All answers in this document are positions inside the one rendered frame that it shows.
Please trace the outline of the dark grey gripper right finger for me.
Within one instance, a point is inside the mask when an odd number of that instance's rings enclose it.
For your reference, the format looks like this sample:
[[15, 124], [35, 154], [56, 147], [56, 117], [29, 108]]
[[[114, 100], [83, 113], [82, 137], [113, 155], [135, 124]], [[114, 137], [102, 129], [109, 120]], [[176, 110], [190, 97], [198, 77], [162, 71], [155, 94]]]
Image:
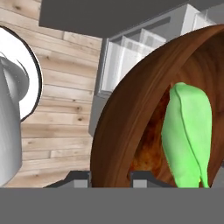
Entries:
[[132, 188], [171, 187], [171, 185], [156, 179], [150, 171], [131, 171], [129, 173]]

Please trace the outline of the clear fridge shelf bin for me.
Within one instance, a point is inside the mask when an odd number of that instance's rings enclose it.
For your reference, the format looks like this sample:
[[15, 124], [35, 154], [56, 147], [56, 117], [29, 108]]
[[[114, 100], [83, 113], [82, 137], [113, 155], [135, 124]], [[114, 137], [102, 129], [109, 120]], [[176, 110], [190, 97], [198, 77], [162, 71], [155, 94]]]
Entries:
[[164, 45], [167, 39], [144, 28], [108, 42], [102, 92], [113, 92], [123, 77], [147, 55]]

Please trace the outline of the brown wooden bowl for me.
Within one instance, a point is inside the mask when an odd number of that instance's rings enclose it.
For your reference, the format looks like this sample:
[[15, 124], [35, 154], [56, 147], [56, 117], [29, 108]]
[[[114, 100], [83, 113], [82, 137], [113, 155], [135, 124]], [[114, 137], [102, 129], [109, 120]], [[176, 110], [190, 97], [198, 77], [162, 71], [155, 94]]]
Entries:
[[94, 133], [94, 187], [127, 187], [131, 160], [165, 90], [185, 82], [207, 94], [213, 110], [208, 182], [224, 160], [224, 24], [171, 40], [135, 65], [109, 97]]

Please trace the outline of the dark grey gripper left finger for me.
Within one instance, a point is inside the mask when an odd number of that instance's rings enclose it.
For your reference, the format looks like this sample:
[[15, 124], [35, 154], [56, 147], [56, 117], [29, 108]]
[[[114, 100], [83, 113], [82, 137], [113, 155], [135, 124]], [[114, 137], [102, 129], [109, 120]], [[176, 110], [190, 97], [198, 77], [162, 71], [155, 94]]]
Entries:
[[90, 171], [70, 171], [66, 177], [55, 183], [47, 185], [46, 188], [71, 187], [89, 188], [91, 186]]

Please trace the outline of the brown roasted chicken drumstick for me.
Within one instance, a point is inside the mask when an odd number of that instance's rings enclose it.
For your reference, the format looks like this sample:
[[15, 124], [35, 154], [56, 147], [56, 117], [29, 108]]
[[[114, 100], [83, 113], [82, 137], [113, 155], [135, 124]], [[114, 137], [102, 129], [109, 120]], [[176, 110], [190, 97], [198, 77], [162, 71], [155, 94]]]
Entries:
[[134, 171], [150, 171], [156, 180], [162, 180], [166, 184], [176, 187], [173, 176], [165, 159], [161, 143], [161, 129], [163, 126], [165, 111], [170, 100], [170, 89], [168, 87], [156, 106], [137, 146], [135, 155], [127, 173], [127, 180], [130, 180], [130, 173]]

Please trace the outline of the white disc with black rim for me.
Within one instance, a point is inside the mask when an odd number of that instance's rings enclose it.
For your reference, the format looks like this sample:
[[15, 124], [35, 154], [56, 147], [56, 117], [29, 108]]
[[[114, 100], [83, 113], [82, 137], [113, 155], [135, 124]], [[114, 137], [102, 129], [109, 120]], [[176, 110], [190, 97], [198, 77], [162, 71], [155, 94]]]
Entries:
[[39, 104], [43, 75], [34, 51], [13, 30], [0, 25], [0, 59], [17, 81], [20, 119], [25, 120]]

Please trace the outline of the grey metal cylinder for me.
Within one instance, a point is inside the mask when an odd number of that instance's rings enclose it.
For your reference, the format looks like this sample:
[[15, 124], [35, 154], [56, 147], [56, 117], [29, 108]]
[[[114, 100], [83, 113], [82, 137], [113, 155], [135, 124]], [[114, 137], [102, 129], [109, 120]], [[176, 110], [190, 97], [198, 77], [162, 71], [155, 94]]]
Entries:
[[28, 88], [26, 71], [0, 56], [0, 187], [7, 184], [22, 165], [19, 102]]

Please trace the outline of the green corn cob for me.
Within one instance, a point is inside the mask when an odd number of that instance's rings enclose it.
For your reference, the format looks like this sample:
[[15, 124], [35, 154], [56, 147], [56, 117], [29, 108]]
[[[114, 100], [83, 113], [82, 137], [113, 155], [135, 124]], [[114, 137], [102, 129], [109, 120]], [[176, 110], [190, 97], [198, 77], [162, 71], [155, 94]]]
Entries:
[[184, 82], [171, 88], [161, 137], [176, 186], [208, 188], [212, 107], [204, 91]]

